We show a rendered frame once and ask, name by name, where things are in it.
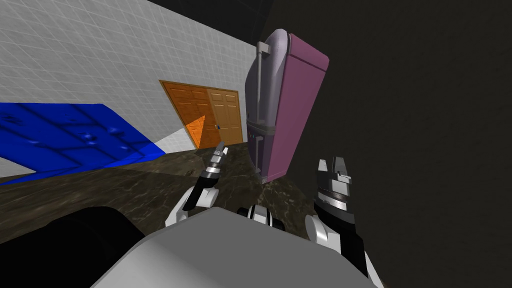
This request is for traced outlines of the light orange door leaf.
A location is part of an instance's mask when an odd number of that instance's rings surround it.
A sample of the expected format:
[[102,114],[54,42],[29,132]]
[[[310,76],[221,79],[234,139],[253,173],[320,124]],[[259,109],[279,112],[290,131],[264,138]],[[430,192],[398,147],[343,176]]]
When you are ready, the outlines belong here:
[[207,89],[220,138],[226,146],[243,142],[238,92]]

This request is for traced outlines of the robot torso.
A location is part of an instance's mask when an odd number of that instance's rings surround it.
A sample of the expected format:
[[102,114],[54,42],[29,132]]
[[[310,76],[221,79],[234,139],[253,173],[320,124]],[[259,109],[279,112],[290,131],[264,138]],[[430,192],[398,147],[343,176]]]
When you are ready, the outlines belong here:
[[160,229],[91,288],[377,288],[341,254],[220,207]]

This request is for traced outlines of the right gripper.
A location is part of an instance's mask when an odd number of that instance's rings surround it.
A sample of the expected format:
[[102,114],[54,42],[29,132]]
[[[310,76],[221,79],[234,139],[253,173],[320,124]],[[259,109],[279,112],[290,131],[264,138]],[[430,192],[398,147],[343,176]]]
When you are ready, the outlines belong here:
[[335,156],[332,160],[331,170],[332,172],[328,172],[325,159],[319,159],[318,171],[316,171],[317,186],[324,191],[350,197],[349,185],[352,183],[352,179],[348,176],[344,159]]

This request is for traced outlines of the dark orange door leaf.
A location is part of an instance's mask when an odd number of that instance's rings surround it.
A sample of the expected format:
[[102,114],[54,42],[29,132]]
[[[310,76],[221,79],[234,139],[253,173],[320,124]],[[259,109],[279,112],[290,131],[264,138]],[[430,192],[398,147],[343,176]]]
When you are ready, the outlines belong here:
[[160,83],[194,147],[216,147],[221,142],[221,137],[207,89],[163,80]]

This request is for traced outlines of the grey tall refrigerator door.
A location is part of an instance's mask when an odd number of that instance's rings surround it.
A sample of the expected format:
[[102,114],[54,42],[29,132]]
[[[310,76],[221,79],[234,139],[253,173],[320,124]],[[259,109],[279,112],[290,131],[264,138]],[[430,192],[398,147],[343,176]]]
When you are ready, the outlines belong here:
[[[276,29],[264,43],[269,45],[270,54],[263,54],[262,56],[258,124],[272,127],[276,125],[284,67],[289,52],[289,34],[284,29]],[[248,71],[244,92],[246,120],[256,124],[257,54]]]

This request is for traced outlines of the purple refrigerator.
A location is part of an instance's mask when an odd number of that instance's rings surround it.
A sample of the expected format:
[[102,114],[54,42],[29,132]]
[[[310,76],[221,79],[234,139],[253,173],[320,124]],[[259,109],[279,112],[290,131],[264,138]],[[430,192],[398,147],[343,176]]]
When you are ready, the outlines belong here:
[[287,56],[266,183],[284,176],[289,169],[329,66],[326,55],[296,35],[287,34]]

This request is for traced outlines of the blue cabinet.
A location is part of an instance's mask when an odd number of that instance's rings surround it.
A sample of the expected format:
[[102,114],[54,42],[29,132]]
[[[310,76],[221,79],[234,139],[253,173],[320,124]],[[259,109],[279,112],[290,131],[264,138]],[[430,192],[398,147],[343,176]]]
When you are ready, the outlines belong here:
[[155,160],[164,151],[102,103],[0,102],[0,158],[17,184]]

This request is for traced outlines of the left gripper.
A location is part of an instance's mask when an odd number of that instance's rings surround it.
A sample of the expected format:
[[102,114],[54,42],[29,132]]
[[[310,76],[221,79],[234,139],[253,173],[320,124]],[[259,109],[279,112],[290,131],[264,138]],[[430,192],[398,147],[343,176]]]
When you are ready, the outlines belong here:
[[215,152],[213,153],[210,162],[206,167],[206,170],[219,171],[221,169],[225,157],[227,156],[228,149],[228,147],[224,147],[224,142],[221,141],[215,148]]

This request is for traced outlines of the grey short refrigerator door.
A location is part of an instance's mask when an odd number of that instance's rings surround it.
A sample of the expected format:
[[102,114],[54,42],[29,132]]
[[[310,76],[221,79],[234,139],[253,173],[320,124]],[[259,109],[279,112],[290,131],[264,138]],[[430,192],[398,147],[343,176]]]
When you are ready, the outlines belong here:
[[268,173],[272,147],[275,137],[275,126],[256,124],[249,120],[247,125],[247,146],[251,163],[259,181],[268,182]]

